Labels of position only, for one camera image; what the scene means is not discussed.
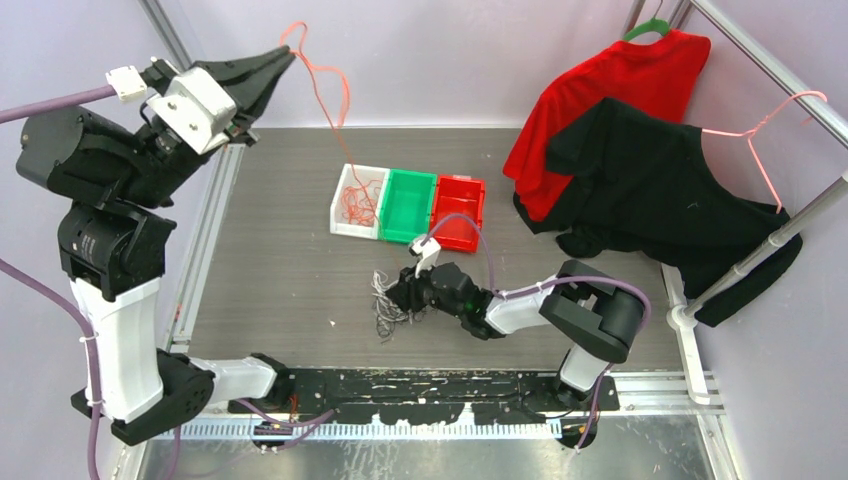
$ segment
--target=red wire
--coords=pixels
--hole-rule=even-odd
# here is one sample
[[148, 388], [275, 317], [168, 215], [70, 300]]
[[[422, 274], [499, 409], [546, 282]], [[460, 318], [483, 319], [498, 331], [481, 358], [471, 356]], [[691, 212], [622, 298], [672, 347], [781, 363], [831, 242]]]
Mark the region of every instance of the red wire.
[[[280, 45], [285, 43], [286, 37], [288, 37], [295, 29], [298, 27], [303, 27], [303, 34], [300, 36], [300, 40], [297, 44], [297, 50], [292, 50], [292, 53], [295, 54], [298, 58], [303, 61], [303, 64], [306, 66], [306, 70], [309, 72], [309, 78], [312, 80], [312, 90], [315, 92], [315, 98], [318, 100], [318, 104], [321, 106], [321, 111], [324, 112], [324, 117], [327, 119], [327, 123], [330, 125], [330, 129], [333, 131], [333, 134], [336, 136], [336, 139], [339, 142], [339, 145], [342, 147], [342, 150], [347, 157], [348, 163], [351, 165], [351, 172], [353, 173], [353, 178], [356, 180], [356, 183], [359, 184], [360, 190], [364, 193], [365, 199], [370, 207], [370, 215], [372, 218], [376, 218], [377, 205], [374, 200], [371, 199], [371, 196], [368, 194], [368, 187], [362, 180], [359, 179], [359, 176], [356, 174], [356, 163], [353, 161], [353, 155], [350, 153], [350, 149], [345, 143], [344, 138], [339, 132], [339, 128], [344, 126], [345, 117], [347, 117], [347, 113], [350, 110], [350, 85], [347, 82], [347, 76], [335, 67], [328, 66], [317, 66], [313, 65], [312, 62], [306, 57], [303, 53], [303, 42], [306, 40], [306, 34], [309, 31], [309, 27], [306, 26], [304, 22], [295, 22], [286, 29], [285, 32], [280, 35]], [[330, 117], [330, 112], [327, 109], [327, 106], [324, 104], [324, 100], [321, 98], [321, 93], [318, 91], [318, 81], [315, 78], [315, 72], [333, 72], [341, 78], [342, 81], [342, 104], [341, 110], [339, 111], [339, 118], [336, 123], [333, 123], [333, 119]], [[357, 211], [357, 204], [355, 195], [348, 196], [348, 201], [353, 202], [347, 206], [348, 213], [354, 212], [351, 215], [351, 220], [356, 218], [361, 218], [362, 213], [355, 213]]]
[[[359, 188], [356, 187], [347, 187], [344, 189], [342, 193], [342, 201], [345, 207], [345, 212], [343, 213], [343, 217], [346, 220], [349, 220], [351, 223], [356, 222], [356, 224], [371, 226], [374, 222], [377, 222], [377, 228], [382, 233], [383, 226], [380, 223], [380, 219], [378, 218], [377, 212], [377, 204], [368, 194], [368, 187], [373, 182], [382, 183], [380, 180], [372, 180], [365, 184], [362, 180], [359, 179], [359, 176], [356, 174], [356, 162], [353, 160], [353, 155], [350, 153], [350, 149], [347, 146], [347, 143], [344, 141], [339, 128], [344, 126], [345, 118], [347, 117], [347, 113], [350, 110], [350, 85], [347, 82], [347, 76], [335, 67], [328, 66], [319, 66], [313, 65], [312, 62], [306, 58], [306, 55], [303, 53], [303, 42], [306, 39], [306, 34], [309, 31], [309, 27], [306, 26], [305, 22], [295, 22], [289, 26], [281, 35], [280, 35], [280, 46], [285, 44], [286, 37], [288, 37], [295, 29], [298, 27], [303, 27], [303, 34], [300, 36], [300, 40], [297, 43], [297, 50], [292, 50], [291, 52], [296, 55], [306, 66], [306, 70], [309, 72], [309, 78], [312, 80], [312, 90], [315, 92], [315, 98], [318, 100], [318, 105], [321, 106], [321, 111], [324, 112], [324, 117], [327, 119], [327, 123], [330, 125], [330, 130], [333, 131], [333, 134], [336, 136], [336, 140], [338, 140], [339, 145], [342, 147], [342, 150], [347, 157], [348, 163], [350, 163], [350, 169], [353, 173], [353, 178], [356, 180], [356, 183], [359, 184]], [[342, 81], [342, 104], [341, 109], [339, 111], [338, 121], [333, 123], [333, 119], [330, 117], [330, 112], [327, 109], [327, 106], [324, 104], [324, 100], [321, 98], [321, 93], [318, 91], [318, 81], [315, 78], [315, 72], [333, 72], [341, 78]], [[378, 185], [373, 188], [373, 194], [379, 195], [379, 188], [382, 185]], [[362, 192], [364, 199], [359, 198], [359, 192]], [[392, 258], [395, 261], [395, 264], [398, 268], [400, 268], [400, 263], [397, 257], [394, 255], [394, 252], [389, 249]]]

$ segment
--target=white bin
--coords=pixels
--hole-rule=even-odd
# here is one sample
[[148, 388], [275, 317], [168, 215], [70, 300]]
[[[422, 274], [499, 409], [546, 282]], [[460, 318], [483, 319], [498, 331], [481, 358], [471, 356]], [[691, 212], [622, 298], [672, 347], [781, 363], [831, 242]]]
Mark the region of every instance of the white bin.
[[[356, 170], [356, 177], [353, 176], [353, 169]], [[351, 237], [371, 238], [376, 240], [379, 232], [380, 207], [383, 203], [384, 187], [389, 181], [388, 168], [368, 167], [366, 165], [356, 165], [351, 168], [349, 163], [346, 163], [342, 168], [342, 174], [339, 176], [339, 184], [336, 186], [336, 194], [333, 196], [333, 203], [330, 205], [330, 233], [336, 235], [348, 235]], [[374, 224], [371, 226], [363, 226], [352, 224], [349, 219], [345, 218], [345, 205], [342, 203], [342, 192], [347, 187], [362, 188], [359, 182], [368, 185], [368, 196], [376, 203], [377, 211]]]

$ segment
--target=orange cable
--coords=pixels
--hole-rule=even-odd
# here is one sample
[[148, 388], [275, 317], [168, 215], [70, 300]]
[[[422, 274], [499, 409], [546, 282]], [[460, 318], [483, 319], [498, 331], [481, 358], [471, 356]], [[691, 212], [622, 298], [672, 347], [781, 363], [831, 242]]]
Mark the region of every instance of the orange cable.
[[289, 397], [289, 401], [291, 402], [292, 408], [289, 411], [289, 416], [294, 417], [297, 415], [297, 394], [293, 393], [291, 397]]
[[[303, 64], [306, 66], [306, 70], [309, 72], [309, 78], [312, 80], [312, 90], [315, 92], [315, 98], [318, 100], [318, 105], [321, 106], [321, 111], [324, 113], [324, 117], [327, 119], [327, 123], [330, 125], [330, 130], [333, 131], [333, 134], [336, 136], [336, 140], [338, 140], [339, 145], [342, 147], [342, 150], [344, 151], [345, 156], [347, 157], [348, 163], [350, 163], [353, 178], [354, 180], [356, 180], [356, 183], [358, 183], [360, 187], [359, 189], [356, 189], [354, 187], [347, 187], [343, 192], [343, 199], [344, 201], [348, 202], [345, 204], [345, 219], [350, 220], [351, 223], [353, 223], [354, 221], [359, 222], [360, 225], [363, 225], [363, 223], [365, 223], [366, 226], [368, 226], [368, 221], [372, 222], [371, 225], [373, 225], [373, 222], [376, 222], [378, 231], [380, 233], [379, 236], [382, 236], [383, 225], [377, 216], [377, 205], [374, 200], [371, 199], [371, 196], [368, 194], [368, 185], [370, 185], [375, 180], [368, 182], [368, 184], [366, 185], [362, 182], [362, 180], [359, 179], [359, 176], [357, 176], [356, 174], [356, 162], [354, 162], [353, 155], [350, 153], [350, 149], [348, 148], [347, 143], [344, 141], [344, 138], [342, 137], [341, 132], [339, 131], [339, 128], [344, 125], [345, 118], [347, 117], [347, 113], [350, 110], [350, 85], [347, 82], [347, 76], [338, 68], [328, 66], [316, 66], [313, 65], [308, 58], [306, 58], [306, 55], [304, 55], [303, 53], [303, 42], [306, 39], [306, 34], [309, 30], [309, 27], [307, 27], [305, 22], [299, 21], [291, 24], [289, 28], [287, 28], [280, 35], [280, 45], [282, 46], [285, 43], [286, 37], [288, 37], [298, 27], [303, 27], [303, 34], [300, 36], [300, 40], [298, 41], [297, 50], [292, 50], [291, 52], [296, 55], [301, 61], [303, 61]], [[318, 81], [315, 78], [315, 72], [323, 71], [333, 72], [337, 74], [342, 81], [342, 104], [341, 109], [339, 111], [338, 121], [335, 124], [333, 123], [333, 119], [330, 117], [330, 112], [327, 110], [327, 106], [324, 104], [324, 101], [321, 98], [321, 93], [318, 91]], [[365, 208], [370, 209], [366, 210], [365, 213], [363, 213], [363, 207], [361, 205], [360, 200], [358, 200], [357, 198], [358, 194], [356, 193], [356, 191], [358, 190], [361, 190], [365, 196], [365, 202], [367, 204], [367, 207]], [[398, 261], [391, 247], [389, 248], [389, 252], [392, 258], [394, 259], [395, 265], [400, 268], [400, 262]]]

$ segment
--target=white connector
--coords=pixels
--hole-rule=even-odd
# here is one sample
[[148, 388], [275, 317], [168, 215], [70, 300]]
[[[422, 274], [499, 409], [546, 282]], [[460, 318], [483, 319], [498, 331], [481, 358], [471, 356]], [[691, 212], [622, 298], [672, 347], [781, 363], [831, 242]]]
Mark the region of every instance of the white connector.
[[147, 84], [141, 79], [135, 67], [116, 68], [106, 74], [106, 82], [115, 89], [121, 102], [127, 103], [144, 98], [147, 92]]
[[436, 265], [436, 260], [439, 259], [439, 252], [442, 250], [442, 246], [439, 245], [439, 242], [435, 238], [431, 238], [427, 243], [423, 243], [426, 236], [421, 235], [416, 237], [409, 245], [409, 250], [418, 259], [418, 263], [415, 265], [415, 278], [418, 278], [422, 271], [429, 270]]

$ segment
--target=clothes hanger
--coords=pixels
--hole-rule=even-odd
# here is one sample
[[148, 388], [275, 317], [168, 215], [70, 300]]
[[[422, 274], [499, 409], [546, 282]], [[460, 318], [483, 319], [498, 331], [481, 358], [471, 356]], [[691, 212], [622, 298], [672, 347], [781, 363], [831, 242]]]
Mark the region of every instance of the clothes hanger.
[[[775, 108], [773, 112], [766, 115], [766, 118], [764, 118], [760, 123], [758, 123], [756, 127], [748, 131], [742, 133], [730, 133], [722, 132], [720, 130], [710, 130], [707, 128], [701, 129], [702, 132], [709, 133], [711, 135], [722, 135], [725, 137], [748, 137], [748, 148], [751, 149], [751, 153], [754, 155], [754, 160], [757, 161], [757, 166], [760, 168], [760, 173], [763, 174], [763, 178], [766, 181], [766, 185], [768, 185], [769, 190], [771, 191], [771, 195], [774, 197], [774, 201], [777, 202], [777, 213], [780, 213], [780, 210], [783, 208], [783, 202], [780, 201], [780, 196], [777, 194], [777, 190], [775, 190], [774, 185], [771, 184], [771, 179], [769, 178], [768, 173], [766, 173], [766, 169], [763, 167], [763, 162], [760, 161], [760, 156], [757, 155], [757, 151], [754, 149], [754, 143], [752, 142], [752, 140], [754, 139], [754, 135], [756, 135], [757, 132], [759, 132], [765, 124], [771, 121], [771, 119], [774, 118], [774, 116], [777, 115], [778, 112], [783, 110], [785, 106], [789, 105], [789, 103], [795, 100], [796, 98], [803, 97], [806, 95], [814, 95], [816, 97], [821, 98], [825, 102], [827, 101], [827, 96], [825, 96], [825, 94], [823, 94], [822, 92], [816, 90], [805, 90], [803, 92], [798, 92], [795, 95], [792, 95], [791, 97], [784, 100], [783, 103], [781, 103], [780, 106]], [[807, 124], [810, 120], [812, 120], [812, 118], [813, 117], [807, 118], [806, 120], [801, 122], [801, 125]]]
[[659, 15], [660, 9], [662, 8], [662, 3], [663, 0], [660, 0], [660, 4], [659, 6], [657, 6], [657, 11], [654, 12], [654, 15], [651, 17], [650, 20], [641, 25], [635, 26], [633, 30], [630, 30], [629, 32], [625, 33], [624, 38], [622, 40], [624, 40], [625, 42], [630, 42], [639, 35], [644, 35], [650, 32], [659, 33], [663, 37], [668, 35], [668, 32], [671, 31], [671, 26], [665, 20], [657, 18], [657, 15]]

